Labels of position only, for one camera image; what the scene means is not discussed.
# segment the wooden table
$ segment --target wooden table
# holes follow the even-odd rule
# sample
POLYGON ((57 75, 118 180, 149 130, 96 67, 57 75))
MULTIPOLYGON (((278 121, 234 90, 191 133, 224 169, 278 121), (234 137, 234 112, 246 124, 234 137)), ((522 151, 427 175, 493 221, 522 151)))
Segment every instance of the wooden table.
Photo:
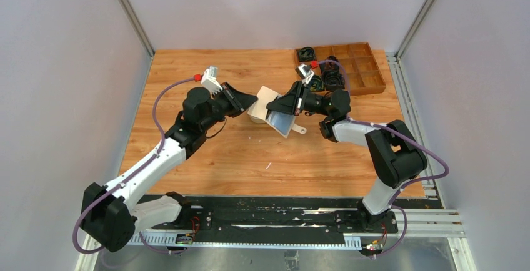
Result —
MULTIPOLYGON (((386 56, 374 51, 387 88, 382 94, 351 99, 350 116, 371 122, 403 119, 386 56)), ((120 173, 144 157, 160 139, 151 110, 166 86, 209 65, 219 68, 217 79, 235 89, 256 94, 261 86, 279 93, 289 90, 298 75, 293 51, 269 50, 158 50, 142 96, 120 173)), ((163 97, 157 117, 168 129, 196 82, 177 86, 163 97)), ((363 147, 323 139, 318 122, 322 116, 300 115, 296 123, 307 134, 291 132, 287 139, 266 124, 255 124, 245 113, 230 118, 223 131, 207 141, 189 160, 165 175, 150 193, 176 191, 201 195, 273 195, 308 197, 362 197, 376 173, 363 147)), ((220 128, 215 126, 210 133, 220 128)), ((421 184, 408 187, 403 197, 424 197, 421 184)))

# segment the perforated metal strip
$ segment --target perforated metal strip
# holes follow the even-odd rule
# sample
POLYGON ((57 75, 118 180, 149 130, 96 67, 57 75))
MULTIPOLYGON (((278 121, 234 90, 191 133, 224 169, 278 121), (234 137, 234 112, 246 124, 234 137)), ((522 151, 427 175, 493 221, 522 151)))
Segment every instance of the perforated metal strip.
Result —
MULTIPOLYGON (((182 247, 215 247, 215 248, 264 248, 264 249, 330 249, 330 250, 361 250, 361 238, 344 237, 344 244, 272 244, 272 243, 217 243, 194 242, 193 244, 175 243, 177 234, 174 232, 145 232, 146 242, 152 246, 182 247)), ((138 234, 134 235, 128 245, 143 245, 138 234)))

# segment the gray wall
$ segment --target gray wall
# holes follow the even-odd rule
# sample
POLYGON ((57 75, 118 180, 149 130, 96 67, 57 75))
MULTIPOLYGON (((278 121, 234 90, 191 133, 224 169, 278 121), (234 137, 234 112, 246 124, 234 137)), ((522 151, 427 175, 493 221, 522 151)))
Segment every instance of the gray wall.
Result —
POLYGON ((478 270, 527 270, 530 0, 437 0, 403 60, 478 270))
POLYGON ((130 0, 153 46, 396 50, 424 0, 130 0))
POLYGON ((0 12, 0 269, 72 270, 83 190, 116 174, 150 60, 118 0, 0 12))

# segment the robotic arm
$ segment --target robotic arm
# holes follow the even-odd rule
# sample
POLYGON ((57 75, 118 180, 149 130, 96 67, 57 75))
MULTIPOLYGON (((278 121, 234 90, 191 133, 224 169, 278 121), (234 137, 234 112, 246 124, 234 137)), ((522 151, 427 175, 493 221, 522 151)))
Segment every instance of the robotic arm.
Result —
MULTIPOLYGON (((311 67, 301 64, 296 70, 302 78, 312 76, 311 67)), ((269 111, 285 114, 305 115, 315 113, 326 116, 319 123, 325 139, 332 142, 349 142, 367 147, 377 173, 372 189, 358 204, 357 219, 364 229, 378 227, 389 212, 389 203, 401 186, 417 177, 427 168, 425 154, 390 132, 372 126, 354 123, 349 117, 351 111, 350 96, 344 90, 335 90, 319 95, 309 90, 307 81, 295 82, 289 92, 267 105, 269 111)), ((392 121, 388 126, 414 140, 407 125, 400 120, 392 121)))
POLYGON ((164 174, 182 164, 204 144, 208 129, 226 121, 227 116, 239 116, 257 101, 256 96, 239 92, 227 82, 219 84, 216 74, 217 68, 210 66, 202 77, 204 87, 195 87, 187 93, 182 111, 165 133, 161 151, 159 143, 127 172, 104 186, 93 183, 84 191, 82 211, 113 187, 119 185, 121 188, 90 210, 80 225, 109 251, 123 248, 134 234, 142 230, 179 218, 185 206, 184 197, 175 192, 150 202, 137 203, 164 174), (137 175, 125 182, 124 179, 133 173, 137 175))

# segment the wooden tray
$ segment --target wooden tray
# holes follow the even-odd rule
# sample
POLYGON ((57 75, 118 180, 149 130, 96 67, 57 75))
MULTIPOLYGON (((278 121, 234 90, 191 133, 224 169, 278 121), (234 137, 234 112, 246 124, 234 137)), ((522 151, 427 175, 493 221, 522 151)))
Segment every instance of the wooden tray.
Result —
MULTIPOLYGON (((338 44, 330 46, 313 47, 317 61, 335 56, 344 66, 348 76, 351 95, 366 95, 382 93, 386 84, 381 70, 367 42, 353 44, 338 44)), ((295 66, 300 65, 298 61, 298 49, 294 50, 295 66)), ((313 69, 315 74, 321 75, 320 68, 313 69)))

